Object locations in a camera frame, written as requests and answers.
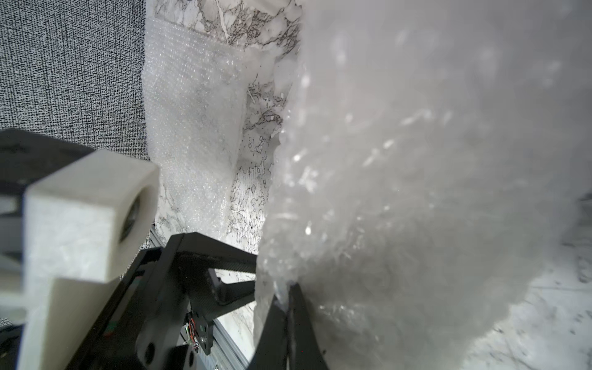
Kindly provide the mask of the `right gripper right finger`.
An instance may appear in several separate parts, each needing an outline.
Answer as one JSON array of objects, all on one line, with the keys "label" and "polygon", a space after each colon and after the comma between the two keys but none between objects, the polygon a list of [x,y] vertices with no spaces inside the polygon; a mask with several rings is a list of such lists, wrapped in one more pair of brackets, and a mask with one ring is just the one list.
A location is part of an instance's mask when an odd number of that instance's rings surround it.
[{"label": "right gripper right finger", "polygon": [[288,361],[294,370],[328,370],[299,284],[289,290]]}]

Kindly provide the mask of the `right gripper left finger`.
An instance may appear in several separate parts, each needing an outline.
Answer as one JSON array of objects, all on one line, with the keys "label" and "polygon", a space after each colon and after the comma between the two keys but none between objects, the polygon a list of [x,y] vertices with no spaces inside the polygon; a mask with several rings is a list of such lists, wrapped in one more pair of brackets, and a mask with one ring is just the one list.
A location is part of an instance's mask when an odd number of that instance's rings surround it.
[{"label": "right gripper left finger", "polygon": [[288,361],[288,317],[273,297],[261,337],[248,370],[286,370]]}]

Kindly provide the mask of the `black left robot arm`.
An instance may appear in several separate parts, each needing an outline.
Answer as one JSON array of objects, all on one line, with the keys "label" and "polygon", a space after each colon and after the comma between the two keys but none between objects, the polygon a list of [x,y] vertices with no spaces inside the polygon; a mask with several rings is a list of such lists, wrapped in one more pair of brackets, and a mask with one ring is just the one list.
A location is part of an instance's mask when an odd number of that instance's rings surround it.
[{"label": "black left robot arm", "polygon": [[193,369],[183,326],[205,352],[217,317],[254,298],[218,269],[253,254],[202,234],[143,250],[158,168],[27,131],[1,133],[4,369]]}]

